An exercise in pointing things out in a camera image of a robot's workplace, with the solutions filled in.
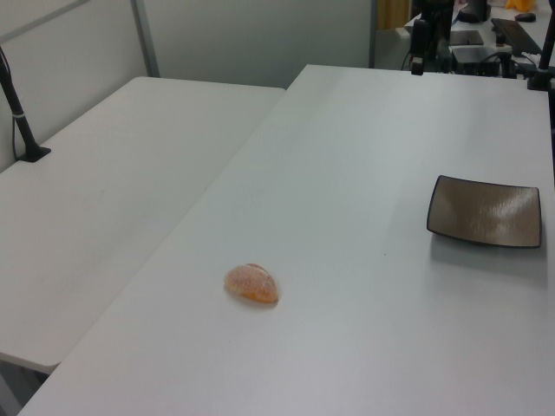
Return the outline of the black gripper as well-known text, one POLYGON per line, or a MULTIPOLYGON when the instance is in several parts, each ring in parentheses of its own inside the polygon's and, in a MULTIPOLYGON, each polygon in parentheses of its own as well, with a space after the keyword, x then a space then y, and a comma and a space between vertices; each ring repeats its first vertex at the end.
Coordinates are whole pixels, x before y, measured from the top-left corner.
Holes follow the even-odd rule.
POLYGON ((422 76, 424 72, 423 58, 426 55, 429 40, 429 25, 426 20, 417 19, 414 21, 411 32, 410 52, 413 56, 411 59, 411 75, 422 76))

